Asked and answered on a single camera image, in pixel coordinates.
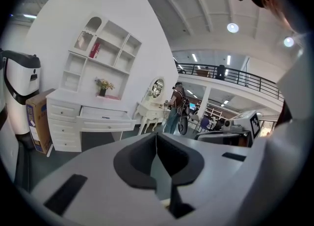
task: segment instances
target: black metal railing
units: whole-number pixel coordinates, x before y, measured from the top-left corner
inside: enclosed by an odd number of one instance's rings
[[[275,82],[245,71],[225,67],[220,77],[220,75],[217,74],[218,66],[215,65],[180,63],[177,66],[177,69],[181,74],[224,80],[226,82],[231,82],[253,90],[257,90],[282,102],[284,101],[284,97],[277,88]]]

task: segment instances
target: floor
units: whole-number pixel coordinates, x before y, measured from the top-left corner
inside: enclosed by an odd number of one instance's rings
[[[153,128],[153,124],[147,129],[147,133],[150,133]],[[163,126],[159,125],[155,128],[155,132],[162,132]],[[139,127],[135,127],[133,131],[126,131],[122,134],[122,139],[136,136],[139,131]],[[193,139],[195,133],[194,129],[188,128],[184,137]],[[181,136],[178,129],[174,133]],[[82,151],[86,151],[90,148],[112,143],[114,142],[111,133],[82,133]],[[50,174],[69,160],[73,159],[80,153],[74,152],[60,152],[52,150],[49,157],[45,154],[32,150],[30,154],[30,190],[32,190],[36,184],[43,179],[46,175]],[[161,161],[156,157],[152,164],[151,176],[157,180],[157,196],[160,200],[170,198],[170,184],[171,178],[167,171],[164,169]]]

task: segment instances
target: computer monitor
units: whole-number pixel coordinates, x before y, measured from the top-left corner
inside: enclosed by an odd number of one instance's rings
[[[190,103],[190,109],[195,110],[195,108],[196,108],[195,104]]]

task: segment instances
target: blue chair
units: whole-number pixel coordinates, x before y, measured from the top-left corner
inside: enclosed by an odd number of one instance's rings
[[[208,125],[209,125],[209,119],[207,117],[203,117],[202,121],[201,121],[201,124],[200,124],[199,128],[197,129],[197,131],[200,129],[200,127],[201,127],[201,132],[202,132],[203,129],[209,130],[207,128]]]

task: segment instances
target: red book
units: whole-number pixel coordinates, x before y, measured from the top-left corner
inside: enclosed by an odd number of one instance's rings
[[[98,52],[99,52],[99,48],[100,48],[100,43],[95,43],[94,47],[92,48],[89,57],[91,58],[96,58]]]

